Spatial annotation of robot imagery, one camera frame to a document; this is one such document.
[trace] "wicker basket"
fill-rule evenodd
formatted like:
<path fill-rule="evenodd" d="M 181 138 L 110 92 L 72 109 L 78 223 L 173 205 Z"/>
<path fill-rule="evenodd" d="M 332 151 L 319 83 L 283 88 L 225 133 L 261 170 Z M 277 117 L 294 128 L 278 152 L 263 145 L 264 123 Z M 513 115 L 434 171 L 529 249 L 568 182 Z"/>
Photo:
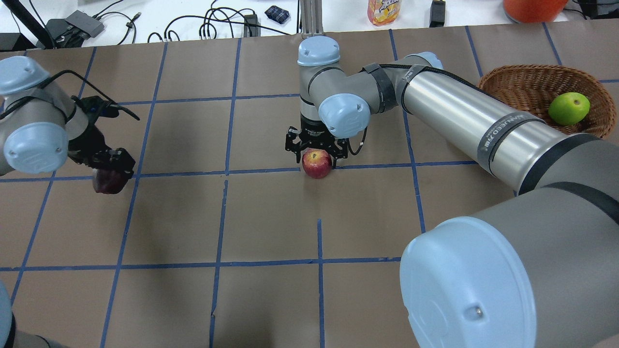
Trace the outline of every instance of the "wicker basket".
<path fill-rule="evenodd" d="M 479 87 L 503 103 L 528 111 L 565 133 L 590 133 L 607 137 L 617 123 L 612 97 L 595 77 L 557 65 L 510 65 L 486 74 Z M 577 124 L 560 126 L 548 116 L 550 103 L 559 95 L 578 92 L 591 102 L 589 114 Z"/>

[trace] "orange container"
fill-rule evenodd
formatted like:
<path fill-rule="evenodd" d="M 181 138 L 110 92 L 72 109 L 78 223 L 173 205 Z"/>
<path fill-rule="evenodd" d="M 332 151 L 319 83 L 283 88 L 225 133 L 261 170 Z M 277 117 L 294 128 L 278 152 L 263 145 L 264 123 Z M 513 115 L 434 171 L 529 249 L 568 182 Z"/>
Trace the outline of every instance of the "orange container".
<path fill-rule="evenodd" d="M 552 22 L 568 0 L 503 0 L 507 16 L 520 23 Z"/>
<path fill-rule="evenodd" d="M 393 22 L 400 14 L 402 0 L 368 0 L 368 19 L 380 26 Z"/>

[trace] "green apple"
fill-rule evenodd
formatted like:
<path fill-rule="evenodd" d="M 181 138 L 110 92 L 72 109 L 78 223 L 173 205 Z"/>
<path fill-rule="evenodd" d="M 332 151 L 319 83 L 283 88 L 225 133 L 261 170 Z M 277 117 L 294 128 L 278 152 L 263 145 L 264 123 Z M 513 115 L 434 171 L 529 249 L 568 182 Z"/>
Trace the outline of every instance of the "green apple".
<path fill-rule="evenodd" d="M 579 123 L 589 113 L 591 103 L 584 95 L 576 92 L 564 93 L 550 104 L 548 115 L 562 126 Z"/>

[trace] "snack bag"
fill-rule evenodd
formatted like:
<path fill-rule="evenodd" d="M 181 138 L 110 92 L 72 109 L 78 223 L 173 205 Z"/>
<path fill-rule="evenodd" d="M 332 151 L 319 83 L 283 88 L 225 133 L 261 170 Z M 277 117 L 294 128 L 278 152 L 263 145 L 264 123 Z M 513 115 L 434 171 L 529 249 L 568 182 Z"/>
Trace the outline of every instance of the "snack bag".
<path fill-rule="evenodd" d="M 385 25 L 396 20 L 402 0 L 368 0 L 368 19 L 374 25 Z"/>

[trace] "black metal bar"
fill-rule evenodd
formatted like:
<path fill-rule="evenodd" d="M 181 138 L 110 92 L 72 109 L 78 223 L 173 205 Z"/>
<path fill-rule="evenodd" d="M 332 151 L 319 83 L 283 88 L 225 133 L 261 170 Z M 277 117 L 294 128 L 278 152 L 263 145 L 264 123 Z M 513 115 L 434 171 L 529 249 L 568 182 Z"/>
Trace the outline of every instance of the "black metal bar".
<path fill-rule="evenodd" d="M 54 48 L 45 28 L 26 10 L 19 0 L 2 0 L 2 3 L 31 31 L 45 48 Z"/>

